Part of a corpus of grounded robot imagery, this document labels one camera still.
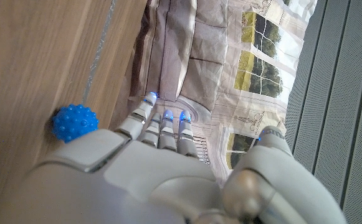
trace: window print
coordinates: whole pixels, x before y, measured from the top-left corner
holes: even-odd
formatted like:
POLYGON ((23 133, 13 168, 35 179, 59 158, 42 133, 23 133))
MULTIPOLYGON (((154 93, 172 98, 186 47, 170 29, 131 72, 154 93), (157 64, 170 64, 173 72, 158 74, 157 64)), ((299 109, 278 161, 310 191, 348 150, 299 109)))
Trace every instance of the window print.
POLYGON ((233 169, 242 156, 256 144, 257 140, 255 138, 230 133, 226 152, 226 163, 228 168, 233 169))
POLYGON ((243 43, 252 43, 254 47, 274 58, 280 38, 279 28, 275 24, 254 12, 242 13, 243 43))
POLYGON ((275 66, 243 50, 234 88, 276 98, 283 91, 283 81, 275 66))

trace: wooden table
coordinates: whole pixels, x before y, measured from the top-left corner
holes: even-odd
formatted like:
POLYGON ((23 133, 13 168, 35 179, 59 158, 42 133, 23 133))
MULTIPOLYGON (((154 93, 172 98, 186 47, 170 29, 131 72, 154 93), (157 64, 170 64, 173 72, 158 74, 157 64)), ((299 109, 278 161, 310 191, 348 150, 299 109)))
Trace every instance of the wooden table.
MULTIPOLYGON (((61 142, 55 110, 83 102, 112 0, 0 1, 0 201, 61 142)), ((85 105, 108 128, 146 0, 116 0, 85 105)))

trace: blue spiky ball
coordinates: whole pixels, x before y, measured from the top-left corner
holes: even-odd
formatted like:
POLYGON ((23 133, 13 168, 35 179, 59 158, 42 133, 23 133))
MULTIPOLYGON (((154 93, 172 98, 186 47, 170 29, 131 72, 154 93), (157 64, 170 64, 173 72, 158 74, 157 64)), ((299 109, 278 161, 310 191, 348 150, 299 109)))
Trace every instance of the blue spiky ball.
POLYGON ((90 108, 73 104, 62 107, 52 118, 53 134, 65 143, 98 129, 99 120, 90 108))

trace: blue led light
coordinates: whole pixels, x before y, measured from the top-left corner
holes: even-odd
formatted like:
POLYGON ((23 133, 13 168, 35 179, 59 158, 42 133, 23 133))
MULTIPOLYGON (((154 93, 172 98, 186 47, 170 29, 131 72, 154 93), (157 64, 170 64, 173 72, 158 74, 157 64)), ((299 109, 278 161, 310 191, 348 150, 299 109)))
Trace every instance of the blue led light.
POLYGON ((155 92, 150 92, 152 94, 154 94, 154 97, 157 98, 157 94, 155 92))

